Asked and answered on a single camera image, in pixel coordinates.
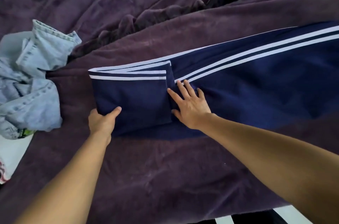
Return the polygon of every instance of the person's left arm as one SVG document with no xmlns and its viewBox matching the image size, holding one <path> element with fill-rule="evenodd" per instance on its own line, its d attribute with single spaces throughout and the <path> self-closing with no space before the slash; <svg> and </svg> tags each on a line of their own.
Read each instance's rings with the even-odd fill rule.
<svg viewBox="0 0 339 224">
<path fill-rule="evenodd" d="M 106 116 L 98 114 L 96 109 L 91 111 L 88 139 L 15 224 L 86 223 L 106 146 L 120 112 L 120 107 Z"/>
</svg>

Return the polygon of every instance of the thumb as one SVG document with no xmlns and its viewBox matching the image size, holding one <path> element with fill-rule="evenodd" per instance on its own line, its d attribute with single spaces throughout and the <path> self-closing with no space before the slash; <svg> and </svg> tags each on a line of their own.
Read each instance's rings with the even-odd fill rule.
<svg viewBox="0 0 339 224">
<path fill-rule="evenodd" d="M 120 112 L 121 112 L 121 107 L 120 106 L 118 106 L 117 108 L 115 108 L 113 111 L 111 111 L 109 114 L 108 114 L 108 116 L 109 116 L 109 118 L 116 118 L 119 114 L 120 114 Z"/>
<path fill-rule="evenodd" d="M 182 116 L 181 116 L 180 111 L 172 110 L 172 113 L 174 114 L 174 116 L 176 116 L 180 120 L 180 122 L 182 122 Z"/>
</svg>

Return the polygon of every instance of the forearm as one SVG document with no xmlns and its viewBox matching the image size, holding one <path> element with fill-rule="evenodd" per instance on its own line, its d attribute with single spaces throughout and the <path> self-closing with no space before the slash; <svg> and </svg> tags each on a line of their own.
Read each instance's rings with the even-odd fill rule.
<svg viewBox="0 0 339 224">
<path fill-rule="evenodd" d="M 202 132 L 215 139 L 314 223 L 338 221 L 339 156 L 303 141 L 206 114 Z M 322 217 L 308 212 L 322 211 Z"/>
<path fill-rule="evenodd" d="M 85 223 L 106 145 L 89 137 L 15 224 Z"/>
</svg>

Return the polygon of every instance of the person's right arm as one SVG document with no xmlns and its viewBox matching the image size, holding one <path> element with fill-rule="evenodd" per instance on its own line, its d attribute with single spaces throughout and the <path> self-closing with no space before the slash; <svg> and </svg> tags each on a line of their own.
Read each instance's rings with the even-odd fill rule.
<svg viewBox="0 0 339 224">
<path fill-rule="evenodd" d="M 339 155 L 271 131 L 212 114 L 203 92 L 178 82 L 184 97 L 168 93 L 186 126 L 213 138 L 238 158 L 263 184 L 294 205 L 314 224 L 339 223 Z"/>
</svg>

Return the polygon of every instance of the light blue denim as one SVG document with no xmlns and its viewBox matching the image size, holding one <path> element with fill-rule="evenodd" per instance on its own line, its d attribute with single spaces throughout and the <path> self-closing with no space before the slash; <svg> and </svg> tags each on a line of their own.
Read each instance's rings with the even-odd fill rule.
<svg viewBox="0 0 339 224">
<path fill-rule="evenodd" d="M 80 43 L 75 31 L 65 35 L 37 20 L 32 31 L 2 38 L 0 135 L 13 140 L 26 129 L 50 131 L 61 126 L 59 94 L 45 74 L 65 66 Z"/>
</svg>

